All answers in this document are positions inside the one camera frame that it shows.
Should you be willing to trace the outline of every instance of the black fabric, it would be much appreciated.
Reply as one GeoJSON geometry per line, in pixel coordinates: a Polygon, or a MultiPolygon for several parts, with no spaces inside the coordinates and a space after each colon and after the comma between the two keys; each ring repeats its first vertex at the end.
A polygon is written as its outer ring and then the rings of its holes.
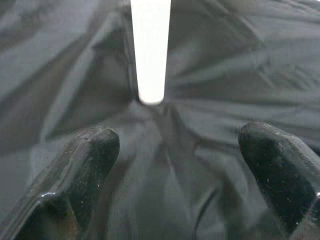
{"type": "Polygon", "coordinates": [[[265,121],[320,152],[320,2],[171,5],[165,98],[146,107],[126,1],[1,1],[0,221],[99,124],[120,153],[92,239],[282,239],[237,134],[265,121]]]}

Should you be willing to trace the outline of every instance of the wrinkled fabric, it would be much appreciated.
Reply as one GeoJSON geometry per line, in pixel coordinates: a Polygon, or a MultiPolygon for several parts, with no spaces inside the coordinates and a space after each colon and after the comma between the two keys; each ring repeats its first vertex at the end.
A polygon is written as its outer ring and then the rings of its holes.
{"type": "Polygon", "coordinates": [[[116,130],[120,153],[91,239],[284,239],[238,131],[264,121],[320,153],[320,2],[171,5],[165,98],[147,107],[126,1],[0,3],[0,221],[98,124],[116,130]]]}

